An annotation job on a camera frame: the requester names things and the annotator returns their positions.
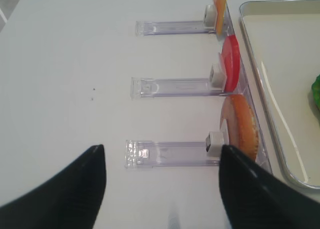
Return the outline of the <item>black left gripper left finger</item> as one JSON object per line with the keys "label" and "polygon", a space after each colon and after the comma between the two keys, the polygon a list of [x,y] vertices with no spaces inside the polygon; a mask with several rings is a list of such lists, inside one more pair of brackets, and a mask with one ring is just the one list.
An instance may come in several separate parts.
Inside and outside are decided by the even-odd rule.
{"label": "black left gripper left finger", "polygon": [[106,190],[105,148],[88,148],[51,179],[1,206],[2,229],[92,229]]}

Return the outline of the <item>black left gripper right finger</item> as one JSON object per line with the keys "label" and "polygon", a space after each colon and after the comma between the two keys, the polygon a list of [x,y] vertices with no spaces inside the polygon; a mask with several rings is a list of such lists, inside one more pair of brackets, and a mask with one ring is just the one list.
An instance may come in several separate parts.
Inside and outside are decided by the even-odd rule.
{"label": "black left gripper right finger", "polygon": [[318,229],[319,202],[264,170],[232,145],[223,145],[219,191],[233,229]]}

